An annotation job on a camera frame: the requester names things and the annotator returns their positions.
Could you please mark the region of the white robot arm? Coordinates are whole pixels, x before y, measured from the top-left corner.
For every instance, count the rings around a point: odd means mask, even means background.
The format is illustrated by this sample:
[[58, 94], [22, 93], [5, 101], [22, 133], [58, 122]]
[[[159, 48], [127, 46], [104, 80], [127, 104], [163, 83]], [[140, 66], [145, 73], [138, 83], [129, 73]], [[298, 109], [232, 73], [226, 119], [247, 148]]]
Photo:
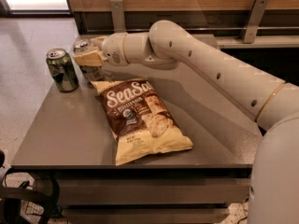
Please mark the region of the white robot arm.
[[248, 224], [299, 222], [299, 89], [199, 41], [172, 21], [147, 33], [98, 36], [73, 58], [79, 66], [182, 62], [265, 130], [250, 181]]

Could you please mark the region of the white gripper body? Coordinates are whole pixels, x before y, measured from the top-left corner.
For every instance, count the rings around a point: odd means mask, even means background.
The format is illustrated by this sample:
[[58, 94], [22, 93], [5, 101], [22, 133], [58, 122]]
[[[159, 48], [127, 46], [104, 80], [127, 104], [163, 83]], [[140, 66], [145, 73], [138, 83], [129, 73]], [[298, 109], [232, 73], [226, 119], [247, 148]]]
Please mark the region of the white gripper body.
[[114, 66], [126, 66], [128, 64], [124, 54], [124, 40], [127, 33], [115, 33], [109, 35], [102, 44], [102, 51], [107, 61]]

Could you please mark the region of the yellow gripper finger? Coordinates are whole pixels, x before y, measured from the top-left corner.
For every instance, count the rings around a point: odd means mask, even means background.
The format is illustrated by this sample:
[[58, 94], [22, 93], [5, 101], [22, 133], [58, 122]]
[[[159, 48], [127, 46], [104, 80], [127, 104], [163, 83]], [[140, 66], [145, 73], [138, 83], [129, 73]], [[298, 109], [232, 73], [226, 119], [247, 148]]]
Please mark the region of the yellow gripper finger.
[[98, 36], [91, 39], [91, 42], [94, 43], [99, 49], [102, 49], [104, 42], [106, 41], [107, 36]]
[[79, 66], [102, 66], [107, 60], [102, 50], [94, 50], [82, 54], [74, 54], [73, 58]]

